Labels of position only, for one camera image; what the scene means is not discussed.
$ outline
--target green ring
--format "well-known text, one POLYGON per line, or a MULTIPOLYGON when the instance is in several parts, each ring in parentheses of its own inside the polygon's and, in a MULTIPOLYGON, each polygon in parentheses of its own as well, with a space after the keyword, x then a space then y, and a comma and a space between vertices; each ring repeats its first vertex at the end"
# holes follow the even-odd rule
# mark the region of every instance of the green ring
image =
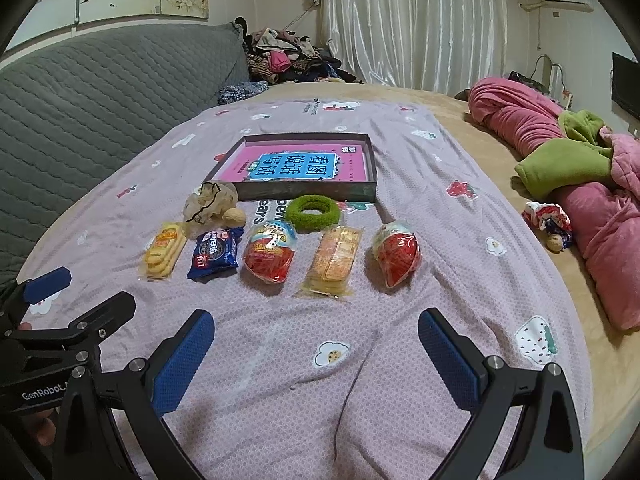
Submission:
POLYGON ((284 213, 285 219, 297 230, 316 232, 340 221, 340 208, 335 200, 322 195, 303 195, 291 201, 284 213), (317 209, 322 214, 303 213, 317 209))

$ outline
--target plastic wrapper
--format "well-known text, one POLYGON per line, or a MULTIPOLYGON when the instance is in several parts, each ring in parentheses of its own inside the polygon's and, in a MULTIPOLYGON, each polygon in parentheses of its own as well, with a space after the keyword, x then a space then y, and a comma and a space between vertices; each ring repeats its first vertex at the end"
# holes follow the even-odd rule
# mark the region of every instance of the plastic wrapper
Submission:
POLYGON ((199 193, 191 193, 184 203, 184 233, 189 240, 222 224, 222 215, 236 207, 238 192, 229 182, 203 182, 199 193))
POLYGON ((420 265, 418 238, 400 222, 384 224, 373 238, 371 249, 385 276, 387 288, 404 282, 420 265))
POLYGON ((224 270, 237 269, 238 239, 244 229, 216 229, 198 236, 193 250, 190 280, 199 280, 224 270))
POLYGON ((162 224, 151 246, 142 258, 142 274, 150 280, 161 280, 171 275, 187 238, 179 222, 162 224))
POLYGON ((361 237, 362 229, 346 226, 325 229, 301 290, 332 298, 348 295, 351 267, 361 237))
POLYGON ((265 283, 284 283, 296 252, 296 230, 288 222, 254 226, 244 250, 244 264, 265 283))

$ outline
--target black television screen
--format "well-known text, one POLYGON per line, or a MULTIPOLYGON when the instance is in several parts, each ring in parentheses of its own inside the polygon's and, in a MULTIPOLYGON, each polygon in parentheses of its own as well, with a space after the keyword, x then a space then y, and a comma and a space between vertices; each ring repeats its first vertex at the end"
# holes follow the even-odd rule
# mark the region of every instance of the black television screen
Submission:
POLYGON ((640 121, 640 63, 615 52, 611 99, 640 121))

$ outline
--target pink garment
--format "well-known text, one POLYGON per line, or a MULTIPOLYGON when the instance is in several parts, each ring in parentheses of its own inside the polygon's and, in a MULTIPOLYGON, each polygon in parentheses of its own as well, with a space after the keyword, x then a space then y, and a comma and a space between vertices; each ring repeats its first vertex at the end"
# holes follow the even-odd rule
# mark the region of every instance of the pink garment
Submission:
POLYGON ((472 117, 527 156, 540 144, 565 137, 558 126, 562 108, 534 89, 498 77, 480 80, 469 94, 472 117))
MULTIPOLYGON (((469 109, 476 121, 522 156, 549 139, 564 137, 558 126, 561 108, 520 83, 483 79, 471 90, 469 109)), ((600 136, 613 147, 611 177, 622 189, 611 192, 590 182, 562 187, 552 200, 571 220, 609 321, 628 330, 640 326, 640 142, 608 128, 600 136)))
POLYGON ((269 56, 269 67, 272 72, 284 72, 287 68, 291 66, 291 60, 287 57, 287 54, 284 52, 279 52, 277 50, 272 50, 269 56))

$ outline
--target gray quilted headboard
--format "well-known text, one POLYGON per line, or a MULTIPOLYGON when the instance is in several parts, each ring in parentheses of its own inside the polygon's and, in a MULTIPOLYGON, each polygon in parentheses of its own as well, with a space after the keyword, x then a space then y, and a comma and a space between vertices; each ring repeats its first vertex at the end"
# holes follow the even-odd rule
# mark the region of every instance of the gray quilted headboard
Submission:
POLYGON ((102 30, 0 70, 0 284, 75 201, 248 79, 231 24, 102 30))

